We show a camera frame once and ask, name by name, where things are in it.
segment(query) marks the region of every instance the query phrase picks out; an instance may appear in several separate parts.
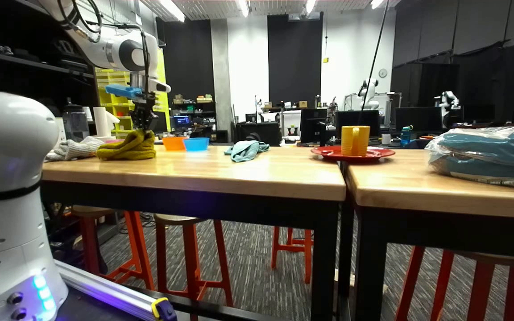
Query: red plate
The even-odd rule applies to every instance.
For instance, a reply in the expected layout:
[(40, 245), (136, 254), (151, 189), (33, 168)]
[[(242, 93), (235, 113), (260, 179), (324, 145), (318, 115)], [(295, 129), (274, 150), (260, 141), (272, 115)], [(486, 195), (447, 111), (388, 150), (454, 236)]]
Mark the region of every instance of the red plate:
[(356, 157), (356, 156), (343, 156), (342, 147), (318, 147), (313, 150), (313, 154), (317, 159), (322, 159), (327, 163), (345, 161), (351, 164), (374, 164), (374, 163), (381, 163), (383, 159), (395, 156), (397, 152), (386, 147), (368, 147), (368, 152), (365, 157)]

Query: ceiling light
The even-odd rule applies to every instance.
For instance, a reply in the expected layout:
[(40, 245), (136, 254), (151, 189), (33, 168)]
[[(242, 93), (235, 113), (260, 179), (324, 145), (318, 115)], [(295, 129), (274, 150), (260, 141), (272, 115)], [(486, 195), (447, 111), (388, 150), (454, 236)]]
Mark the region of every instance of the ceiling light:
[(383, 6), (383, 0), (372, 0), (372, 9), (377, 9)]
[(308, 0), (308, 15), (313, 13), (317, 0)]
[(247, 6), (247, 0), (238, 0), (238, 8), (242, 9), (245, 18), (251, 15), (251, 8)]
[(186, 22), (186, 15), (172, 0), (144, 0), (144, 4), (156, 15), (165, 16), (169, 11), (179, 22)]

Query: plastic bag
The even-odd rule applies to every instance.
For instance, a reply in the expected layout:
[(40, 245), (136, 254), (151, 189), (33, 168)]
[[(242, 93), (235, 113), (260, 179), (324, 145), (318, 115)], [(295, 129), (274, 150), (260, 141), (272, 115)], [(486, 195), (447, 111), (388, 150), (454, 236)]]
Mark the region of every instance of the plastic bag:
[(456, 129), (431, 141), (427, 150), (440, 173), (514, 186), (514, 127)]

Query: yellow cup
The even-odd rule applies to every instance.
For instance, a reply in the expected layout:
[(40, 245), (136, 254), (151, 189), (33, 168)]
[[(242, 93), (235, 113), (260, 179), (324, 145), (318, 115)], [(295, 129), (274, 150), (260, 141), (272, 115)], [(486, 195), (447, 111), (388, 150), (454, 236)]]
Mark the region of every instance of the yellow cup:
[(370, 141), (370, 127), (356, 125), (354, 127), (354, 143), (352, 143), (352, 156), (365, 157)]
[(352, 156), (352, 147), (354, 147), (354, 127), (347, 125), (342, 129), (342, 154)]

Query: black wall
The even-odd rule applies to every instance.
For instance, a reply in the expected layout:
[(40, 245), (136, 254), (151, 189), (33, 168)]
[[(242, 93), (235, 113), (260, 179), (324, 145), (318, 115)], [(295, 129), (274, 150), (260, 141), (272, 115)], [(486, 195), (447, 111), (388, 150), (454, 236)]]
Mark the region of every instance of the black wall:
[(211, 22), (165, 24), (158, 20), (158, 31), (161, 41), (167, 43), (170, 99), (215, 95)]
[(438, 95), (415, 66), (454, 66), (451, 81), (467, 120), (514, 120), (514, 0), (404, 0), (397, 9), (393, 90), (415, 104), (422, 86)]
[(290, 22), (269, 18), (270, 100), (274, 104), (308, 100), (322, 91), (324, 22)]

